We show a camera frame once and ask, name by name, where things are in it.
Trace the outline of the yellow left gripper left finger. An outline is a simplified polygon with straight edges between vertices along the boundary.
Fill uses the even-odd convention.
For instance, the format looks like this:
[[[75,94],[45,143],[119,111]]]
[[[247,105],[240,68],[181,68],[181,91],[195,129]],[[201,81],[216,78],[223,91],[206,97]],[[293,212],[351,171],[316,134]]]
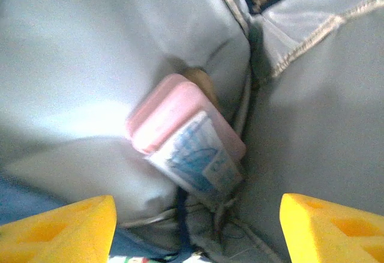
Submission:
[[[1,226],[1,262],[107,262],[115,201],[97,196]]]

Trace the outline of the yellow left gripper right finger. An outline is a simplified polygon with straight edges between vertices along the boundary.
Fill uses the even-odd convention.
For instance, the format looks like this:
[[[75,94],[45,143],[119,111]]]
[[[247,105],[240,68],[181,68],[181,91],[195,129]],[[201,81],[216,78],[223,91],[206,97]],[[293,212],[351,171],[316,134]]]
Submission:
[[[280,224],[292,262],[383,262],[383,216],[285,193]]]

